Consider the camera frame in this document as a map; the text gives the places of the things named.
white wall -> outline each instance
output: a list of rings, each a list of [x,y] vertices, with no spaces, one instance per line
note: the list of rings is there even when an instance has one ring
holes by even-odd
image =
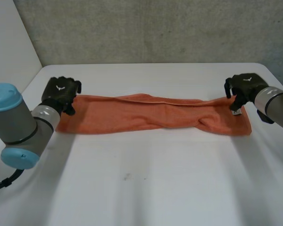
[[[42,66],[12,0],[0,0],[0,82],[22,92]]]

black cable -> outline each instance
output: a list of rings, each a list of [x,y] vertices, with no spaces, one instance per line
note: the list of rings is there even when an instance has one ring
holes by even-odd
[[[0,182],[0,189],[10,186],[12,182],[15,181],[23,173],[23,171],[24,169],[18,169],[9,178],[2,180]]]

orange towel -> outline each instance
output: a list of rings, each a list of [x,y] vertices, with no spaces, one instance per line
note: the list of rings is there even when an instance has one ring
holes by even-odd
[[[159,128],[196,127],[232,136],[249,135],[250,121],[244,107],[232,115],[234,98],[202,101],[169,99],[135,94],[124,97],[77,96],[76,114],[62,114],[57,131],[78,134],[105,134]]]

light blue joint cap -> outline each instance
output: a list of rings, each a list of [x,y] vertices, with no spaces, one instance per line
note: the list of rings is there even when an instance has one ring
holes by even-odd
[[[0,83],[0,112],[17,107],[22,102],[22,95],[9,83]]]
[[[37,154],[22,148],[6,147],[1,152],[1,160],[6,165],[19,170],[31,169],[39,159]]]

table surface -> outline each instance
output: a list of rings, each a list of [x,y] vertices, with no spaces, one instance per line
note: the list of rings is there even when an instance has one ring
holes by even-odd
[[[283,89],[260,64],[51,65],[23,97],[33,109],[49,78],[65,76],[86,95],[210,100],[240,73]],[[196,128],[55,133],[37,166],[0,190],[0,226],[283,226],[283,129],[263,123],[253,104],[246,110],[249,137]],[[0,181],[12,172],[0,161]]]

